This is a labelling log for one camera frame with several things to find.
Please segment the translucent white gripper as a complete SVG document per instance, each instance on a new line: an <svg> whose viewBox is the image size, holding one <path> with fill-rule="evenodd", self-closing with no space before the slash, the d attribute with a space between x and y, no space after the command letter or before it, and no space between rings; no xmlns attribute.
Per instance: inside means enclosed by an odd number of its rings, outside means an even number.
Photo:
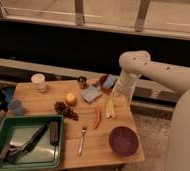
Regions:
<svg viewBox="0 0 190 171"><path fill-rule="evenodd" d="M114 88L110 94L111 98L114 98L118 95L123 95L126 99L126 104L130 105L132 101L132 96L135 91L137 83L137 75L134 73L127 73L122 71L118 80L115 83Z"/></svg>

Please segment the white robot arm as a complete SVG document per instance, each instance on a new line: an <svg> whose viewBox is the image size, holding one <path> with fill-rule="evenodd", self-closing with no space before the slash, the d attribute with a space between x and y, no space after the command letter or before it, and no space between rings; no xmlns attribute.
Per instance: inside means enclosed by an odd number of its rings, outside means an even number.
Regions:
<svg viewBox="0 0 190 171"><path fill-rule="evenodd" d="M115 90L131 102L141 75L181 95L172 116L164 171L190 171L190 68L154 62L147 51L124 52Z"/></svg>

